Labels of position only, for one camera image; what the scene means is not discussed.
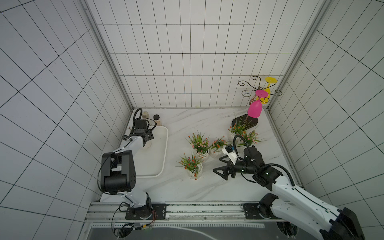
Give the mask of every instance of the white flower pot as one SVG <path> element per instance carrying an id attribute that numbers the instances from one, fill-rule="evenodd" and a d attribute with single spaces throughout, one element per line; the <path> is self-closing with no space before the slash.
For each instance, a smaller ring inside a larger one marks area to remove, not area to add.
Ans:
<path id="1" fill-rule="evenodd" d="M 208 158 L 209 151 L 206 153 L 198 152 L 196 149 L 194 149 L 194 154 L 196 158 L 201 158 L 201 161 L 206 160 Z"/>
<path id="2" fill-rule="evenodd" d="M 236 136 L 236 134 L 229 132 L 228 133 L 228 141 L 233 145 L 233 138 Z M 236 145 L 239 143 L 240 138 L 236 139 Z"/>
<path id="3" fill-rule="evenodd" d="M 211 156 L 211 159 L 218 159 L 219 157 L 223 156 L 224 153 L 221 151 L 223 148 L 216 149 L 210 149 L 209 155 Z"/>
<path id="4" fill-rule="evenodd" d="M 187 175 L 188 175 L 188 177 L 189 178 L 191 178 L 191 179 L 199 179 L 200 177 L 201 177 L 201 175 L 203 174 L 203 165 L 200 163 L 199 165 L 198 165 L 198 168 L 199 168 L 199 174 L 195 177 L 195 174 L 194 173 L 192 173 L 191 171 L 189 171 L 189 170 L 185 170 L 186 171 L 186 173 L 187 173 Z"/>

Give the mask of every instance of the white tiled wall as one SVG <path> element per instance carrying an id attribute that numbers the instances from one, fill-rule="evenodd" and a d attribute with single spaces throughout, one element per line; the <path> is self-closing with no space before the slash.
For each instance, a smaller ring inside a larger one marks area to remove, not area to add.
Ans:
<path id="1" fill-rule="evenodd" d="M 384 233 L 383 4 L 334 1 L 271 110 L 305 188 L 367 240 Z"/>
<path id="2" fill-rule="evenodd" d="M 1 238 L 75 240 L 128 104 L 77 0 L 0 11 Z"/>
<path id="3" fill-rule="evenodd" d="M 139 107 L 247 106 L 238 81 L 280 79 L 322 3 L 86 1 Z"/>

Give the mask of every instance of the black oval base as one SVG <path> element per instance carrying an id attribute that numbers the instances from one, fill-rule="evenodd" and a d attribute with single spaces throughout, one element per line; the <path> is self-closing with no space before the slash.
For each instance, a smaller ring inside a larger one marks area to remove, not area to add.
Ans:
<path id="1" fill-rule="evenodd" d="M 248 114 L 244 114 L 244 115 L 237 117 L 234 120 L 232 120 L 232 127 L 236 123 L 236 125 L 245 124 L 246 125 L 245 129 L 250 129 L 250 128 L 256 126 L 258 122 L 259 122 L 259 120 L 257 118 L 252 118 L 252 117 L 248 116 Z"/>

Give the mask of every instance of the robotic arm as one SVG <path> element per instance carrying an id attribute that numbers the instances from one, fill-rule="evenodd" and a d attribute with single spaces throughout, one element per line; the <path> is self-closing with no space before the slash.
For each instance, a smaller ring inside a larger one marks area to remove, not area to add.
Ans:
<path id="1" fill-rule="evenodd" d="M 259 202 L 258 210 L 261 217 L 269 219 L 274 215 L 285 219 L 319 240 L 365 239 L 354 212 L 348 208 L 340 210 L 296 186 L 290 173 L 283 166 L 264 164 L 261 153 L 254 146 L 246 144 L 244 158 L 239 157 L 235 142 L 238 137 L 246 142 L 242 136 L 236 135 L 233 139 L 233 148 L 232 145 L 228 145 L 222 150 L 226 156 L 219 158 L 227 165 L 213 169 L 213 172 L 225 180 L 228 180 L 229 174 L 235 178 L 238 172 L 243 177 L 243 174 L 253 174 L 254 181 L 247 179 L 248 181 L 258 183 L 271 191 Z M 283 169 L 288 178 L 273 166 Z"/>
<path id="2" fill-rule="evenodd" d="M 99 170 L 100 186 L 103 193 L 101 202 L 128 202 L 143 219 L 151 215 L 152 204 L 147 193 L 140 189 L 133 189 L 136 184 L 136 171 L 133 157 L 152 140 L 152 131 L 149 121 L 142 119 L 142 109 L 136 110 L 133 116 L 133 125 L 130 134 L 124 135 L 123 140 L 128 143 L 114 152 L 106 152 L 101 158 L 102 165 Z"/>

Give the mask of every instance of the mounting plate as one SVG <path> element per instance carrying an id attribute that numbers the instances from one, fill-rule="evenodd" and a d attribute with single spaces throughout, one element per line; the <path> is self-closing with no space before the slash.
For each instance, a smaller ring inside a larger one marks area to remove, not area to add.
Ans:
<path id="1" fill-rule="evenodd" d="M 156 212 L 156 220 L 163 220 L 166 218 L 167 205 L 166 204 L 152 204 L 153 210 Z M 127 213 L 125 214 L 126 220 L 143 220 L 138 215 L 135 214 L 134 208 L 128 208 Z"/>
<path id="2" fill-rule="evenodd" d="M 243 204 L 243 209 L 244 209 L 246 219 L 257 219 L 257 220 L 264 219 L 260 216 L 260 213 L 257 210 L 257 205 L 258 204 Z M 280 218 L 272 215 L 270 219 L 280 219 Z"/>

